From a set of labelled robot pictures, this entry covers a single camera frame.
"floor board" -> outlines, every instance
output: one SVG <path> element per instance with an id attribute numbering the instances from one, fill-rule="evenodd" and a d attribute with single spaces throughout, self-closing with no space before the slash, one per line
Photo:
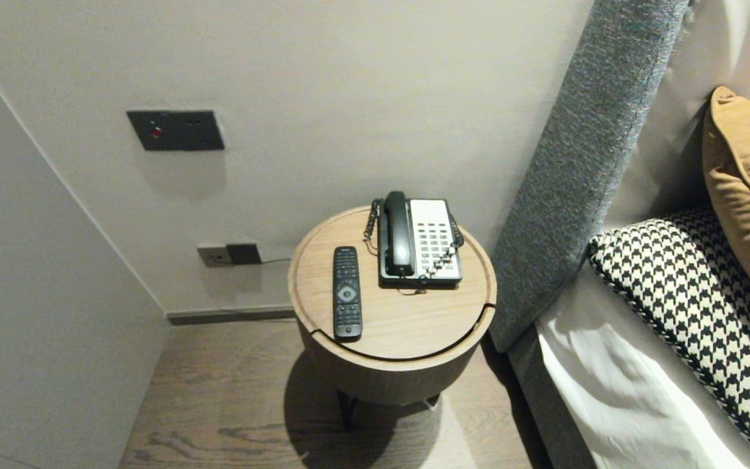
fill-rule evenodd
<path id="1" fill-rule="evenodd" d="M 510 366 L 483 345 L 434 409 L 359 403 L 345 431 L 294 320 L 173 327 L 121 467 L 548 466 Z"/>

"black and white pillow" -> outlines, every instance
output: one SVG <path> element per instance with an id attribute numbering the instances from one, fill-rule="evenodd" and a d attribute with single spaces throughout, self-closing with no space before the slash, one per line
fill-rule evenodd
<path id="1" fill-rule="evenodd" d="M 589 261 L 750 442 L 750 279 L 714 211 L 694 208 L 599 234 Z"/>

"round side table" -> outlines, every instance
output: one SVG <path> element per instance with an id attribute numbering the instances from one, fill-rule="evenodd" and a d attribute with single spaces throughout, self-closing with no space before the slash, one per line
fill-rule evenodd
<path id="1" fill-rule="evenodd" d="M 331 217 L 294 252 L 288 293 L 306 355 L 324 379 L 350 397 L 396 406 L 437 397 L 462 374 L 493 319 L 497 280 L 491 261 L 462 229 L 458 288 L 424 294 L 382 289 L 378 258 L 363 241 L 368 214 L 369 207 L 358 207 Z M 331 265 L 337 246 L 357 249 L 363 335 L 356 342 L 333 338 Z"/>

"telephone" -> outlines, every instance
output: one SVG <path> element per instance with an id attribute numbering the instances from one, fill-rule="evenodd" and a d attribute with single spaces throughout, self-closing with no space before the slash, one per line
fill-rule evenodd
<path id="1" fill-rule="evenodd" d="M 407 199 L 393 191 L 373 200 L 363 232 L 367 242 L 376 221 L 381 288 L 455 288 L 461 282 L 464 238 L 446 200 Z"/>

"black remote control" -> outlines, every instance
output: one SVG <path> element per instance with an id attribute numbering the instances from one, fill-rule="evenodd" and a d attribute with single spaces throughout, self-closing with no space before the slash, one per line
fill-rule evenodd
<path id="1" fill-rule="evenodd" d="M 334 336 L 340 341 L 357 341 L 363 331 L 361 284 L 357 273 L 357 249 L 334 249 Z"/>

